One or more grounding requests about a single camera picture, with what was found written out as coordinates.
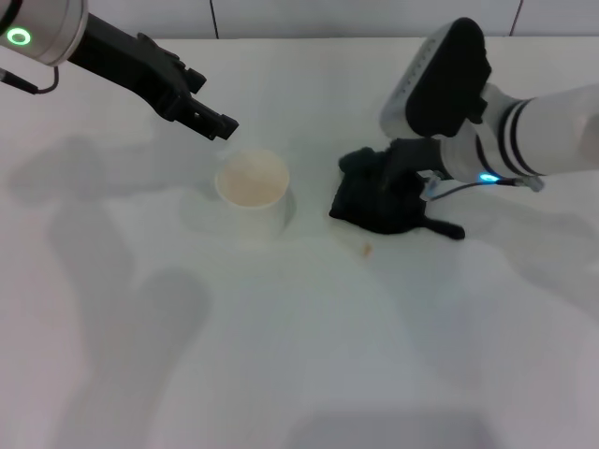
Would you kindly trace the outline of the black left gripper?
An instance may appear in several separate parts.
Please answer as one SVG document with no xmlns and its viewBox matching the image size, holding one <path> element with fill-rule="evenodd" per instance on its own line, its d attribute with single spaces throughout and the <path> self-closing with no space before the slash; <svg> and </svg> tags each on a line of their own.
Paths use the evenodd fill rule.
<svg viewBox="0 0 599 449">
<path fill-rule="evenodd" d="M 180 122 L 208 140 L 228 140 L 239 123 L 197 102 L 207 79 L 152 39 L 131 36 L 90 15 L 68 61 L 136 94 L 163 119 Z"/>
</svg>

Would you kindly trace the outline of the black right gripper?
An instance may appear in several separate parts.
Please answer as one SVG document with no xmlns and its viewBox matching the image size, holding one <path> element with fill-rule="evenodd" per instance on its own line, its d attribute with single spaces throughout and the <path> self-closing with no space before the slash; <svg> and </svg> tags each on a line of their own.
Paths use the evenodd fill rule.
<svg viewBox="0 0 599 449">
<path fill-rule="evenodd" d="M 446 174 L 441 142 L 433 138 L 395 139 L 386 155 L 386 181 L 395 181 L 404 173 L 434 171 L 443 176 Z"/>
</svg>

